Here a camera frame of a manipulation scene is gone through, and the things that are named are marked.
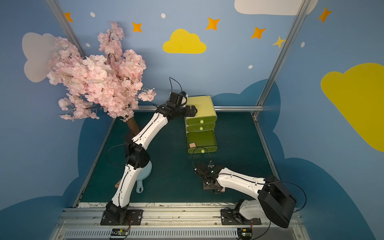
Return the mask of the yellow green drawer cabinet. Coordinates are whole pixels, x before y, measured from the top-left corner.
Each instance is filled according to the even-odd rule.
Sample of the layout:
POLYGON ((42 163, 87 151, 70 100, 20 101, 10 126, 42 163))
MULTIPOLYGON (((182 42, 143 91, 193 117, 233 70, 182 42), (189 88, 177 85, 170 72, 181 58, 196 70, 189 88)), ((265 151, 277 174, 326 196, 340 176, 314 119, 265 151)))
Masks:
POLYGON ((195 106, 198 113, 195 117, 186 117, 186 136, 189 154, 204 154, 216 152, 218 149, 215 127, 218 119, 212 98, 210 96, 189 97, 187 106, 195 106))

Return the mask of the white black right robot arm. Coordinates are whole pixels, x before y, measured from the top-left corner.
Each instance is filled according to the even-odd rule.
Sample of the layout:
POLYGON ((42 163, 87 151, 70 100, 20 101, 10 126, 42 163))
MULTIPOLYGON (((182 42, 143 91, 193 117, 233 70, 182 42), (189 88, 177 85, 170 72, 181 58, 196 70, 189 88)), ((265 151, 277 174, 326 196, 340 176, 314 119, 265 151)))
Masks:
POLYGON ((289 227, 297 198, 275 176, 256 178, 203 163, 195 167, 195 174, 202 178, 205 190, 221 193, 232 189, 254 198, 237 203, 233 210, 236 219, 251 220, 263 212, 273 224, 285 229, 289 227))

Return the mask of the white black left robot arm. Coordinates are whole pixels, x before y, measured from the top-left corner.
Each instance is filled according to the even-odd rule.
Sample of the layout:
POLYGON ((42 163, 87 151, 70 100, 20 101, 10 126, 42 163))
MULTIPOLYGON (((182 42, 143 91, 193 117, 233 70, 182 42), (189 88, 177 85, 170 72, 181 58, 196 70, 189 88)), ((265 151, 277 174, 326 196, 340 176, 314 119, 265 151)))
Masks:
POLYGON ((150 162, 147 149, 151 141, 170 120, 178 117, 195 117, 197 112, 195 106, 178 105, 171 102, 157 108, 151 120, 128 144, 129 153, 126 158, 124 174, 115 195, 107 203, 106 214, 119 224, 123 223, 126 217, 124 208, 129 205, 135 182, 141 171, 150 162))

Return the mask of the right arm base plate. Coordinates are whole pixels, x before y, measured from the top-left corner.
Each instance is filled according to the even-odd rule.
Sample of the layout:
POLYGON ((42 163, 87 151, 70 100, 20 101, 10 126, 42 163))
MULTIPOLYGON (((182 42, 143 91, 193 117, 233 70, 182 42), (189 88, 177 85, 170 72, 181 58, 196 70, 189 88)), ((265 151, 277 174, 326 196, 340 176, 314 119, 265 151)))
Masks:
POLYGON ((243 217, 240 213, 237 213, 230 208, 221 209, 220 215, 221 215, 221 223, 223 226, 262 225, 260 218, 248 220, 245 217, 243 217))

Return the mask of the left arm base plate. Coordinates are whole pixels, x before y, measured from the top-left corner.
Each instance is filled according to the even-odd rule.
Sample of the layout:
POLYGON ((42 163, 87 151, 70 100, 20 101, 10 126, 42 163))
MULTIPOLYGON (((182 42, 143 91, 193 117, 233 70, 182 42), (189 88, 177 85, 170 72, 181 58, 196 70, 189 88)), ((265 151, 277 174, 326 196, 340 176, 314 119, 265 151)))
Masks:
POLYGON ((143 210, 105 210, 100 222, 101 226, 139 226, 143 219, 143 210))

